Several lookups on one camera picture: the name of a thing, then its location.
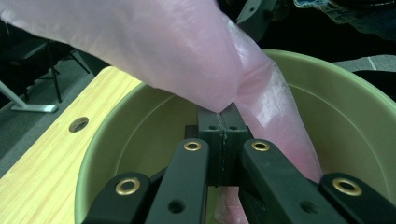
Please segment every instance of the metal grommet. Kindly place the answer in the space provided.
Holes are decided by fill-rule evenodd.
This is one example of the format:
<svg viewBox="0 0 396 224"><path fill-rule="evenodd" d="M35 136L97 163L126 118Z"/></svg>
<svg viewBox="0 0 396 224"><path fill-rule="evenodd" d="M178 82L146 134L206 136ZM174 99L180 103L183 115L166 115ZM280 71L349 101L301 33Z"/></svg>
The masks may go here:
<svg viewBox="0 0 396 224"><path fill-rule="evenodd" d="M201 144L198 142L188 142L184 144L184 148L188 151L196 151L201 148Z"/></svg>
<svg viewBox="0 0 396 224"><path fill-rule="evenodd" d="M253 142L251 146L258 151L267 151L270 146L264 142Z"/></svg>
<svg viewBox="0 0 396 224"><path fill-rule="evenodd" d="M345 178L335 178L332 181L332 185L340 192L343 192L350 196L359 196L362 194L361 187L355 182Z"/></svg>
<svg viewBox="0 0 396 224"><path fill-rule="evenodd" d="M128 189L125 189L122 187L122 185L127 184L127 183L133 183L134 186ZM127 179L123 179L120 181L120 183L116 186L116 192L119 195L130 195L135 193L140 187L140 181L134 177L134 178L127 178Z"/></svg>

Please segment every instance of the wooden table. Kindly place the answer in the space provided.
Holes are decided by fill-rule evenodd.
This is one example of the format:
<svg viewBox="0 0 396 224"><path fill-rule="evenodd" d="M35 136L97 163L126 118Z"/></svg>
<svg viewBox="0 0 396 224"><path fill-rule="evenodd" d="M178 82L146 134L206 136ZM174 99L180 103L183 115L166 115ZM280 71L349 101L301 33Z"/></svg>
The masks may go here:
<svg viewBox="0 0 396 224"><path fill-rule="evenodd" d="M113 107L139 80L104 69L0 179L0 223L74 223L74 200L85 151ZM87 126L71 133L79 118Z"/></svg>

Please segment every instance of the chair leg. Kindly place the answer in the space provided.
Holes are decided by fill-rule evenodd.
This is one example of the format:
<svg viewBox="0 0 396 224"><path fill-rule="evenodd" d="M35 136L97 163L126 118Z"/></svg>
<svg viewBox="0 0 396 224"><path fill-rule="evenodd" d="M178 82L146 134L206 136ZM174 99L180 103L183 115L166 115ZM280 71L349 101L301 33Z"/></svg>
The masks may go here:
<svg viewBox="0 0 396 224"><path fill-rule="evenodd" d="M74 61L76 61L76 63L78 63L79 64L79 66L81 66L82 67L82 69L84 69L86 72L87 72L87 74L89 74L90 73L90 70L88 70L71 52L69 53L69 55L70 55L70 57L72 57L72 59L74 60Z"/></svg>
<svg viewBox="0 0 396 224"><path fill-rule="evenodd" d="M62 97L61 97L61 92L59 91L59 86L58 86L58 78L56 77L56 70L53 66L53 59L52 59L52 54L50 52L50 43L47 43L47 51L49 53L49 65L50 65L50 70L53 76L53 82L55 84L55 90L56 90L56 96L58 97L58 102L62 102Z"/></svg>

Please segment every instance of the plastic wrap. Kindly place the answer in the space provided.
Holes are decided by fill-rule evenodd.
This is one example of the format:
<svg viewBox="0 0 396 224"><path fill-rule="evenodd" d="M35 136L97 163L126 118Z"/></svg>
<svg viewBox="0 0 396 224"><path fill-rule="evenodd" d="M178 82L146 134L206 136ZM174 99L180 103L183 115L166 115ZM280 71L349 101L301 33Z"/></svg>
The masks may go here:
<svg viewBox="0 0 396 224"><path fill-rule="evenodd" d="M304 176L319 180L281 72L213 0L0 0L0 16L212 111L235 102L256 138L274 142ZM220 222L247 223L236 192L219 196Z"/></svg>

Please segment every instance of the green bowl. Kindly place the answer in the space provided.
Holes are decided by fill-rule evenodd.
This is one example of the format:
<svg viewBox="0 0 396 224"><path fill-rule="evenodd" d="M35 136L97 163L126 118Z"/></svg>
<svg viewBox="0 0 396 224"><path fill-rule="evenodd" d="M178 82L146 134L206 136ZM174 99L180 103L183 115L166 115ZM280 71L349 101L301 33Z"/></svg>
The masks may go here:
<svg viewBox="0 0 396 224"><path fill-rule="evenodd" d="M382 91L322 60L268 49L296 100L324 173L360 178L396 204L396 104ZM78 175L75 221L81 223L115 175L154 175L166 167L184 126L196 124L196 107L141 84L105 119ZM216 189L210 189L207 222L214 222Z"/></svg>

